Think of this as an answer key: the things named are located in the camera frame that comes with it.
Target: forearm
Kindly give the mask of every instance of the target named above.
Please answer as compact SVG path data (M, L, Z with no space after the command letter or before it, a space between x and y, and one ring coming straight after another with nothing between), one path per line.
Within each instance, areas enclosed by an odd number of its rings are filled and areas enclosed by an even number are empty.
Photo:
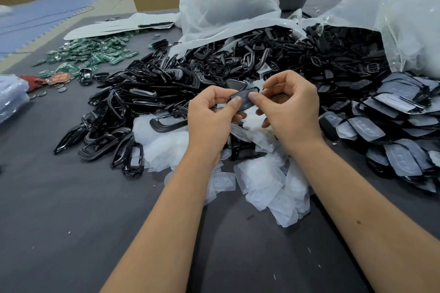
M323 141L288 149L377 293L437 292L440 242Z
M101 293L185 292L213 165L185 153Z

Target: floor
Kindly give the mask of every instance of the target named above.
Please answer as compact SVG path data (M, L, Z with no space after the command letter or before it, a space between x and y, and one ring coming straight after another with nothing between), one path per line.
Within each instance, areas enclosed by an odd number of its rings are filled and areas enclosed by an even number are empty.
M13 8L0 17L0 73L84 17L136 12L133 0L35 0Z

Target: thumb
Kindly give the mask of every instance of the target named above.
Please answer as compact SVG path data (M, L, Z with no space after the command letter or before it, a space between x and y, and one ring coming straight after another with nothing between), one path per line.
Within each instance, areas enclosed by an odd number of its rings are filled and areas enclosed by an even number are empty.
M242 105L242 98L236 96L231 101L229 101L219 113L232 120L234 115L239 111L241 105Z
M249 98L266 116L267 112L271 111L270 107L275 104L263 94L256 92L249 93Z

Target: right hand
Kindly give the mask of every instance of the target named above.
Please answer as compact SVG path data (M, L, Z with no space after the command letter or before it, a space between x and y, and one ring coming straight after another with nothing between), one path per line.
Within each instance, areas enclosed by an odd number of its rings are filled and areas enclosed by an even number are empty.
M271 125L287 151L323 141L316 87L296 72L288 70L271 76L262 92L252 92L249 98L258 107L256 114L266 115L262 127Z

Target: dark gray work mat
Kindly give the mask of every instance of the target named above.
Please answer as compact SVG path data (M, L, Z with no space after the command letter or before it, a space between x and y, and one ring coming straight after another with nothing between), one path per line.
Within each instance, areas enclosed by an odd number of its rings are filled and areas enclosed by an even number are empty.
M108 18L82 19L80 27ZM140 57L155 32L136 35L130 50ZM177 28L160 31L174 42ZM64 43L59 35L6 73L37 74L31 68ZM100 71L119 71L101 64ZM110 156L85 163L72 148L52 151L82 115L96 84L73 80L64 93L46 88L0 125L0 292L97 293L154 206L169 170L125 178L110 169ZM343 143L333 147L388 199L425 229L440 236L437 197L378 179L364 158ZM223 170L232 171L226 162ZM239 188L221 192L202 214L189 292L371 292L326 211L311 197L311 213L287 229L268 211L258 212Z

